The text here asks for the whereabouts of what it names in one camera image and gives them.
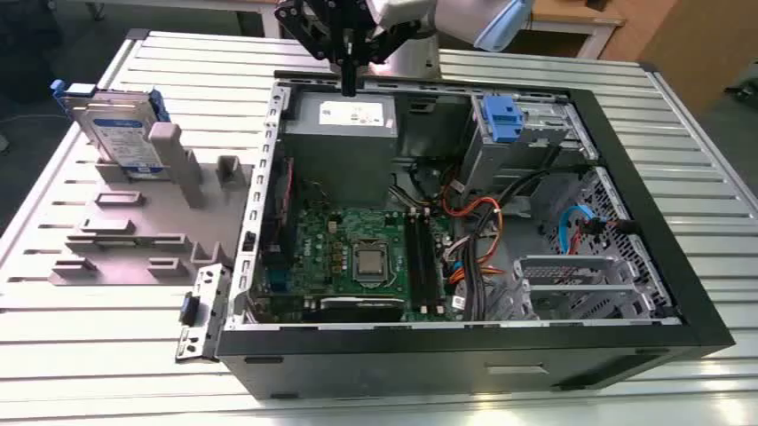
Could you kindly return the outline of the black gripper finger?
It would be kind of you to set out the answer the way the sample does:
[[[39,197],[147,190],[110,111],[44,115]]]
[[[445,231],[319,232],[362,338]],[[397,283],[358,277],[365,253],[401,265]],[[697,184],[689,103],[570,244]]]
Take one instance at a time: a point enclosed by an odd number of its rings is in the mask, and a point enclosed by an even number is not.
[[[350,74],[342,70],[342,64],[339,64],[343,55],[335,50],[337,45],[331,40],[330,31],[321,29],[317,25],[318,20],[307,17],[305,5],[305,1],[278,1],[275,18],[311,56],[317,60],[327,60],[337,69],[342,78],[342,95],[349,96]]]
[[[382,64],[402,44],[417,34],[418,20],[391,26],[379,35],[369,35],[369,27],[353,31],[349,55],[349,95],[357,94],[359,68]]]

